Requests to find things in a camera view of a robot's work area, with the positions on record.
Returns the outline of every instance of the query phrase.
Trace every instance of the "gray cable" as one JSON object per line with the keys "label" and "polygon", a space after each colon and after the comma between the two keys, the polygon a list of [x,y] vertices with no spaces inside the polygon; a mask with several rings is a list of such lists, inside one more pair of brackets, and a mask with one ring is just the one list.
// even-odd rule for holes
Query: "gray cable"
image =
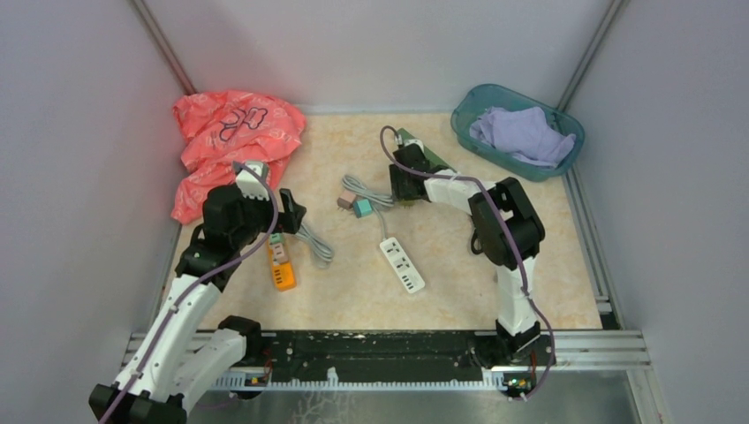
{"label": "gray cable", "polygon": [[309,245],[312,250],[313,262],[317,268],[325,269],[333,262],[333,256],[336,254],[333,247],[312,232],[306,226],[306,223],[302,223],[295,236]]}
{"label": "gray cable", "polygon": [[391,194],[379,193],[374,190],[370,190],[366,185],[364,185],[364,183],[359,181],[358,178],[348,174],[344,175],[341,183],[344,185],[344,188],[346,190],[356,194],[363,199],[367,199],[372,204],[372,210],[377,214],[377,217],[380,218],[380,223],[382,224],[382,239],[387,239],[388,226],[385,223],[385,218],[382,216],[381,211],[388,210],[395,206],[393,196]]}

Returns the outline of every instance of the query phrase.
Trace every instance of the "lavender towel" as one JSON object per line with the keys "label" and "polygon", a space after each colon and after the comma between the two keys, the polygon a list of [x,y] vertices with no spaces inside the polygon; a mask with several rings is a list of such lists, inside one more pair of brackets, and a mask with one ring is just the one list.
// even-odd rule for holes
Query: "lavender towel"
{"label": "lavender towel", "polygon": [[517,112],[489,108],[469,133],[519,161],[545,168],[556,168],[575,144],[575,134],[564,137],[551,129],[539,107]]}

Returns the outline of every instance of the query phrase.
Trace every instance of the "power outlet socket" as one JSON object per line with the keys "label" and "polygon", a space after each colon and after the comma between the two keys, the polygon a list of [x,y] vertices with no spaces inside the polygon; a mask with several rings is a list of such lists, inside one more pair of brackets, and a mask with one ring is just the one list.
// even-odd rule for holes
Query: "power outlet socket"
{"label": "power outlet socket", "polygon": [[421,278],[421,274],[413,266],[413,262],[405,254],[405,250],[395,237],[388,238],[380,243],[380,250],[382,250],[385,259],[388,260],[393,270],[396,271],[396,276],[407,292],[415,293],[424,288],[424,279]]}

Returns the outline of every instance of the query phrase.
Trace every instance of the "pink plastic bag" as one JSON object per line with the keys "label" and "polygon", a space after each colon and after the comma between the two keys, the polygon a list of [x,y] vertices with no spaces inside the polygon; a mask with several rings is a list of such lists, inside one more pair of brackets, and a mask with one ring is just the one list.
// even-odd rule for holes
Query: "pink plastic bag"
{"label": "pink plastic bag", "polygon": [[187,95],[172,112],[185,138],[182,163],[191,172],[179,184],[171,211],[182,224],[202,216],[211,188],[234,182],[233,161],[267,163],[269,184],[276,188],[306,125],[289,103],[243,91]]}

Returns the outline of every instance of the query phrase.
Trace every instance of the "blue basket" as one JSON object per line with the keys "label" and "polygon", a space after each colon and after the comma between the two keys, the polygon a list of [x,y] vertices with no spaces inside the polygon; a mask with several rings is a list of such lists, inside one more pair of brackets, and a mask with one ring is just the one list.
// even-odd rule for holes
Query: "blue basket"
{"label": "blue basket", "polygon": [[[476,140],[468,132],[471,124],[491,107],[505,108],[514,112],[530,109],[535,106],[540,107],[543,113],[546,114],[546,121],[550,127],[562,135],[575,134],[576,136],[572,151],[554,169],[523,163],[506,153],[502,153]],[[458,143],[461,146],[531,181],[543,181],[549,177],[555,177],[567,172],[575,162],[575,159],[578,158],[580,149],[582,149],[583,142],[585,141],[585,131],[580,122],[574,117],[497,84],[483,84],[469,91],[465,99],[452,112],[450,126],[452,126],[452,131],[458,135]]]}

